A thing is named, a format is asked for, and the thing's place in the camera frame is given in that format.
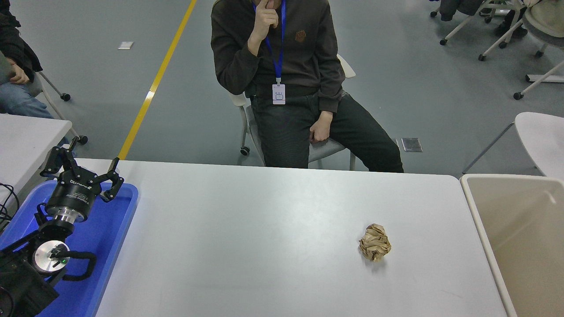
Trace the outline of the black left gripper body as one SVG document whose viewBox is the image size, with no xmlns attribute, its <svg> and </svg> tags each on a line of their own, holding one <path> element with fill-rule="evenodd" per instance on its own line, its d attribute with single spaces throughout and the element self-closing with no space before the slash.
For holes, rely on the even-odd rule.
<svg viewBox="0 0 564 317">
<path fill-rule="evenodd" d="M 79 218 L 90 215 L 93 203 L 101 193 L 101 185 L 93 181 L 97 175 L 91 171 L 79 171 L 78 175 L 74 176 L 72 171 L 59 174 L 58 183 L 45 207 L 49 215 L 54 216 L 63 208 L 76 211 Z"/>
</svg>

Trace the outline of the person's hand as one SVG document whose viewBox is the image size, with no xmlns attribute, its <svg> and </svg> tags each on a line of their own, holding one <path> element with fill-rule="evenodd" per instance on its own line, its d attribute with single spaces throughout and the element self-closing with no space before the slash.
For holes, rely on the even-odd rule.
<svg viewBox="0 0 564 317">
<path fill-rule="evenodd" d="M 30 78 L 27 76 L 26 72 L 22 68 L 20 68 L 20 66 L 18 66 L 18 64 L 14 60 L 7 59 L 7 61 L 9 62 L 14 72 L 14 75 L 10 78 L 10 82 L 16 85 L 26 85 L 30 81 Z"/>
</svg>

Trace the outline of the person's left hand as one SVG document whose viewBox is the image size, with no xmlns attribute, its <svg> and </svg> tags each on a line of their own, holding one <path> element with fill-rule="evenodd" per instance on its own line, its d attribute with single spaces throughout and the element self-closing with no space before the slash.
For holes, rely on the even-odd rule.
<svg viewBox="0 0 564 317">
<path fill-rule="evenodd" d="M 333 113 L 322 111 L 318 120 L 310 127 L 310 143 L 324 142 L 330 137 L 330 126 L 333 121 Z"/>
</svg>

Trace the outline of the person's right hand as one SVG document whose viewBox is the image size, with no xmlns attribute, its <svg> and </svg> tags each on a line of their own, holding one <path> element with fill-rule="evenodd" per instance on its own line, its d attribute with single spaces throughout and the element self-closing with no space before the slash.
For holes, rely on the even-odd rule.
<svg viewBox="0 0 564 317">
<path fill-rule="evenodd" d="M 281 3 L 281 0 L 252 0 L 256 11 L 254 26 L 247 40 L 247 47 L 253 56 L 258 56 L 260 45 L 268 35 L 270 28 L 277 28 L 279 16 L 276 10 Z"/>
</svg>

